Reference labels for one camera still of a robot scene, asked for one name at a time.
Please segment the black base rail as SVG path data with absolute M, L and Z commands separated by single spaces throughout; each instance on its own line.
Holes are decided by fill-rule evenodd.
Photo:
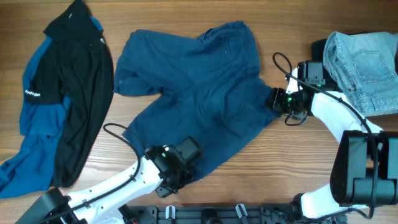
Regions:
M 262 204 L 234 207 L 167 207 L 122 206 L 119 211 L 126 223 L 138 224 L 207 224 L 207 223 L 324 223 L 347 224 L 346 215 L 335 215 L 323 220 L 310 220 L 299 215 L 297 207 L 289 204 Z

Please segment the black folded garment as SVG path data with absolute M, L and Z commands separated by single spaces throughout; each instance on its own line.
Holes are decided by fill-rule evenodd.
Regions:
M 375 32 L 357 32 L 357 33 L 351 33 L 351 34 L 346 34 L 346 35 L 359 35 L 359 34 L 370 34 L 370 33 L 375 33 Z M 327 38 L 317 40 L 311 44 L 311 54 L 312 54 L 312 60 L 314 61 L 322 61 L 323 60 L 323 51 L 326 45 Z M 394 63 L 397 65 L 397 50 L 395 52 L 394 56 Z

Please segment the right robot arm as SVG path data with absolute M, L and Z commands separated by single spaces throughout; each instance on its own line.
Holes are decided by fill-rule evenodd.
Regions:
M 329 183 L 296 195 L 289 222 L 320 223 L 351 212 L 371 219 L 377 207 L 397 205 L 397 133 L 356 110 L 321 62 L 300 62 L 282 73 L 287 88 L 274 88 L 266 106 L 294 119 L 294 126 L 318 118 L 339 144 Z

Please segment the navy blue shorts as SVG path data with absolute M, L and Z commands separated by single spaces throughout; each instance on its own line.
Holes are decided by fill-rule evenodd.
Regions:
M 124 137 L 139 153 L 192 137 L 203 151 L 193 176 L 200 180 L 276 119 L 266 106 L 271 88 L 259 73 L 256 41 L 242 21 L 196 38 L 136 30 L 117 62 L 114 91 L 157 99 L 134 118 Z

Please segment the blue t-shirt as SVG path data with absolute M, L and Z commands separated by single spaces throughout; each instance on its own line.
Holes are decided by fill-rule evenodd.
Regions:
M 19 152 L 1 164 L 1 198 L 14 198 L 52 185 L 54 157 L 62 135 L 70 99 L 61 103 L 23 101 L 19 132 L 24 136 Z

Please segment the light blue denim jeans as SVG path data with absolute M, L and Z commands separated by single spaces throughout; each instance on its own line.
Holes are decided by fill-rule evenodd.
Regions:
M 397 34 L 333 32 L 323 66 L 362 115 L 397 113 Z

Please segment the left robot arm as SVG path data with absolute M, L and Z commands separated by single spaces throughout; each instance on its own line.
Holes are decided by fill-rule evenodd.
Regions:
M 192 181 L 202 154 L 191 137 L 177 146 L 152 146 L 128 169 L 85 190 L 48 190 L 18 223 L 126 223 L 120 210 L 125 204 L 151 192 L 160 198 L 176 194 Z

